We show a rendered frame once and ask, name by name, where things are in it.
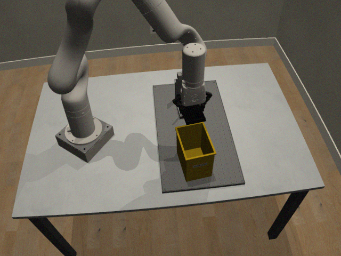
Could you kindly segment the yellow open-top bin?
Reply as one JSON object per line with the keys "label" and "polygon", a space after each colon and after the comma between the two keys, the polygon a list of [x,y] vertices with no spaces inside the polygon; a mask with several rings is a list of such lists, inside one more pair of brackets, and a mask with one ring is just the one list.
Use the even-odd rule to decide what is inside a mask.
{"label": "yellow open-top bin", "polygon": [[177,154],[186,182],[212,176],[216,151],[204,122],[178,126],[175,130]]}

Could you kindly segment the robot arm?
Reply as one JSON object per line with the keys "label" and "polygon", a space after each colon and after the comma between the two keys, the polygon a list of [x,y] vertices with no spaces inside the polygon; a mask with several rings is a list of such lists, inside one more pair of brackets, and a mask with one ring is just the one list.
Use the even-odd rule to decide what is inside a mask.
{"label": "robot arm", "polygon": [[[50,89],[61,94],[69,123],[65,136],[74,145],[92,143],[102,133],[102,124],[92,116],[88,100],[88,61],[85,55],[100,1],[66,0],[67,23],[47,77]],[[177,72],[177,78],[189,88],[202,86],[207,48],[197,31],[180,23],[165,0],[131,1],[164,42],[174,43],[181,37],[179,41],[184,46],[182,71]]]}

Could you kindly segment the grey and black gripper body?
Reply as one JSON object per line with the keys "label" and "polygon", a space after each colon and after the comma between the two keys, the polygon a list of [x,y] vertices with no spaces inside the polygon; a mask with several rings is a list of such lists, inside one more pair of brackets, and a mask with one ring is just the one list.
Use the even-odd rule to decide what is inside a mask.
{"label": "grey and black gripper body", "polygon": [[181,103],[185,107],[204,103],[206,101],[205,83],[198,88],[189,88],[182,84],[180,95]]}

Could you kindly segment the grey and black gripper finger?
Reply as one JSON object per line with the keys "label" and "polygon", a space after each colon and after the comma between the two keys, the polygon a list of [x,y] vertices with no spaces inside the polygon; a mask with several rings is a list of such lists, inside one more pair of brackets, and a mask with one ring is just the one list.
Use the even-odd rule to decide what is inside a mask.
{"label": "grey and black gripper finger", "polygon": [[[177,98],[173,99],[173,104],[175,104],[177,107],[180,108],[180,113],[182,113],[182,115],[184,115],[184,106],[181,103],[181,95],[179,95]],[[180,102],[178,102],[180,101]]]}
{"label": "grey and black gripper finger", "polygon": [[206,101],[205,101],[204,103],[201,103],[201,104],[200,104],[202,111],[204,111],[206,102],[209,101],[209,99],[212,97],[212,93],[206,92],[206,95],[207,95],[207,96],[206,96]]}

